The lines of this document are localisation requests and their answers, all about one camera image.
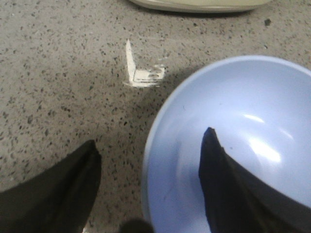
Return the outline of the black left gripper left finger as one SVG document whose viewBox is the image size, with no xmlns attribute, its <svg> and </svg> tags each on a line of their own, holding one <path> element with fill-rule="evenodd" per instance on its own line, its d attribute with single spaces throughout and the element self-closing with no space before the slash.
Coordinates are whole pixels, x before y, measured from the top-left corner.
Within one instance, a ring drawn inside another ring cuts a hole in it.
<svg viewBox="0 0 311 233">
<path fill-rule="evenodd" d="M 32 179 L 0 194 L 2 233 L 81 233 L 101 182 L 102 156 L 88 140 Z"/>
</svg>

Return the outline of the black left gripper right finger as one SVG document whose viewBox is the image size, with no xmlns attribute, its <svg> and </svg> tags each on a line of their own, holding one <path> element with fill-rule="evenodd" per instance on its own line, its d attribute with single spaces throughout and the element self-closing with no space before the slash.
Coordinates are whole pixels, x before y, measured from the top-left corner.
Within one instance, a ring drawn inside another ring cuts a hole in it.
<svg viewBox="0 0 311 233">
<path fill-rule="evenodd" d="M 221 146 L 209 127 L 198 176 L 212 233 L 309 233 L 311 209 L 257 178 Z"/>
</svg>

